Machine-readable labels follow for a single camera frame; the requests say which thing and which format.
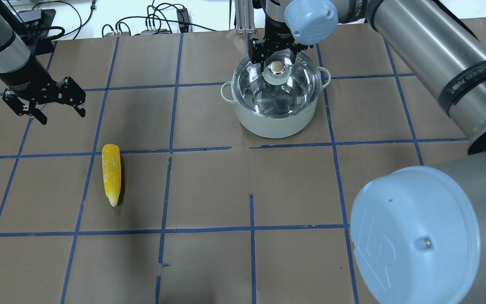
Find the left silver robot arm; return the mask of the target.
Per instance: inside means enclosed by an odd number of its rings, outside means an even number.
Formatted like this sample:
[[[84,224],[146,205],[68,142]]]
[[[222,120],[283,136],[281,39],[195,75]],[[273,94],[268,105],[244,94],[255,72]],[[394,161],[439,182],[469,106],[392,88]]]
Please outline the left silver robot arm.
[[[85,117],[86,92],[69,76],[55,81],[15,29],[2,15],[0,2],[0,80],[6,85],[2,99],[18,116],[32,116],[46,125],[48,119],[38,108],[48,103],[71,106]]]

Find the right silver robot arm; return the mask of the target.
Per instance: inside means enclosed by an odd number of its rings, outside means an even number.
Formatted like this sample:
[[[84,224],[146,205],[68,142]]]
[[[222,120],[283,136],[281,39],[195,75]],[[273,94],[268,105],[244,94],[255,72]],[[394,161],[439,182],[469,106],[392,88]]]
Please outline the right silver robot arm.
[[[469,139],[467,157],[400,169],[357,185],[345,212],[346,247],[353,250],[368,290],[382,304],[486,304],[486,47],[438,0],[364,0],[367,33],[394,50],[429,97],[403,89],[397,68],[383,79],[361,75],[334,81],[326,93],[330,146],[343,204],[351,175],[373,174],[385,142],[341,142],[341,135],[367,118],[337,109],[352,105],[382,109],[383,84],[397,89],[403,105],[437,102]]]

